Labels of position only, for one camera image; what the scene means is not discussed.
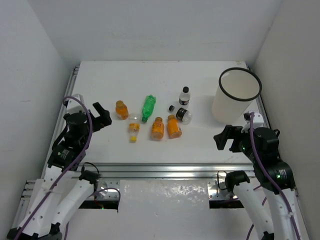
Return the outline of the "small orange juice bottle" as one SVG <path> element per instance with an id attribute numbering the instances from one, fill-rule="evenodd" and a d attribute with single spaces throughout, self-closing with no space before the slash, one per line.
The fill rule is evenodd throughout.
<path id="1" fill-rule="evenodd" d="M 116 102 L 115 112 L 120 120 L 126 120 L 129 116 L 128 108 L 122 100 Z"/>

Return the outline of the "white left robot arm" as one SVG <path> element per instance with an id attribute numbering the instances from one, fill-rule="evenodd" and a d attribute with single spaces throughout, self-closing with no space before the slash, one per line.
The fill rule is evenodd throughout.
<path id="1" fill-rule="evenodd" d="M 83 105 L 65 103 L 65 127 L 51 147 L 45 174 L 34 201 L 20 224 L 9 230 L 8 240 L 60 240 L 62 231 L 81 204 L 96 190 L 99 172 L 81 169 L 80 176 L 66 192 L 80 162 L 86 155 L 92 134 L 112 124 L 110 113 L 99 102 L 95 117 Z"/>

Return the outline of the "green plastic bottle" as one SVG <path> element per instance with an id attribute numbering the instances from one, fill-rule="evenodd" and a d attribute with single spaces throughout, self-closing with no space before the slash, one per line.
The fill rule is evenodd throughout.
<path id="1" fill-rule="evenodd" d="M 145 98 L 143 107 L 142 107 L 142 118 L 141 122 L 146 123 L 150 116 L 152 115 L 154 111 L 154 107 L 156 104 L 156 97 L 153 95 L 148 95 Z"/>

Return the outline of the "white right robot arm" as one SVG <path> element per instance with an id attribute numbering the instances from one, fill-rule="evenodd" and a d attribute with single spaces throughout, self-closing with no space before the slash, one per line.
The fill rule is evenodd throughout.
<path id="1" fill-rule="evenodd" d="M 268 201 L 270 212 L 260 204 L 250 179 L 243 170 L 229 172 L 225 187 L 235 194 L 247 211 L 260 240 L 300 240 L 295 207 L 295 180 L 290 166 L 279 155 L 278 129 L 266 127 L 245 130 L 241 126 L 226 125 L 213 137 L 218 150 L 232 140 L 229 151 L 243 153 L 253 164 L 253 172 Z"/>

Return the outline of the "clear bottle with yellow cap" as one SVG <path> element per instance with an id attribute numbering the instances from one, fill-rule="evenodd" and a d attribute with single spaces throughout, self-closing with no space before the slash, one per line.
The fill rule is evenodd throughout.
<path id="1" fill-rule="evenodd" d="M 138 139 L 138 134 L 140 131 L 141 116 L 137 113 L 131 113 L 128 116 L 128 119 L 129 119 L 129 126 L 128 126 L 129 141 L 131 143 L 135 143 Z"/>

